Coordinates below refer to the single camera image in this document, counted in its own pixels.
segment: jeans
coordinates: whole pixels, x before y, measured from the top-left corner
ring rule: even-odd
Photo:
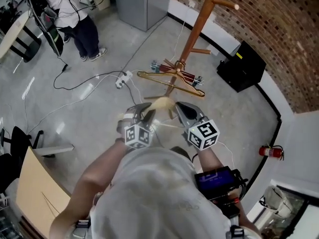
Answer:
[[[74,28],[68,26],[61,28],[60,31],[74,38],[74,44],[81,57],[93,58],[99,54],[98,30],[90,16],[79,21]]]

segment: white power strip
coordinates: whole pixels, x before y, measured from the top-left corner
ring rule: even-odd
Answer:
[[[133,76],[133,74],[130,71],[126,71],[125,74],[123,74],[116,82],[115,85],[118,89],[121,89],[124,85],[124,83],[126,83],[131,77]]]

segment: gray cabinet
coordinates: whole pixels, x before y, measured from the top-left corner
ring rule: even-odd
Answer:
[[[169,0],[116,0],[120,20],[147,31],[168,10]]]

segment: brick wall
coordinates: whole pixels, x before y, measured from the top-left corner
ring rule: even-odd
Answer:
[[[240,9],[216,5],[215,22],[259,53],[293,111],[319,110],[319,0],[230,1]]]

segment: white t-shirt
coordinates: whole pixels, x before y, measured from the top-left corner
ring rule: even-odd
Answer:
[[[196,188],[193,164],[163,148],[126,155],[91,210],[93,239],[224,239],[230,221]]]
[[[47,0],[49,5],[54,9],[60,9],[59,11],[59,17],[55,21],[55,25],[57,27],[67,27],[70,26],[74,28],[76,24],[79,22],[79,16],[80,15],[80,20],[83,20],[86,18],[88,15],[84,10],[78,11],[76,13],[75,9],[72,7],[70,1],[74,5],[74,7],[79,10],[81,8],[80,6],[80,1],[79,0]]]

